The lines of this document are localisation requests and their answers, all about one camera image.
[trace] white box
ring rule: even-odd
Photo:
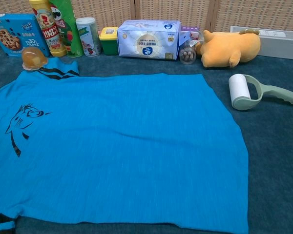
[[[240,32],[247,27],[231,26],[230,32]],[[259,30],[260,51],[258,55],[293,59],[293,31],[251,28]]]
[[[119,55],[177,59],[179,21],[126,20],[117,30]]]

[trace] yellow plush toy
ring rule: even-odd
[[[235,67],[248,62],[260,49],[259,31],[243,30],[239,33],[211,33],[203,31],[204,42],[197,43],[196,53],[202,55],[204,67]]]

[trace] green handle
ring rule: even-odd
[[[275,96],[277,98],[281,98],[293,104],[293,92],[272,85],[261,84],[261,88],[263,93]]]

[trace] white adhesive roll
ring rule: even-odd
[[[229,78],[229,89],[232,105],[233,101],[239,97],[251,98],[248,83],[242,74],[235,74]]]

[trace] blue box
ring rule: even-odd
[[[47,57],[48,45],[34,14],[0,14],[0,45],[9,56],[21,56],[25,47],[38,47]]]

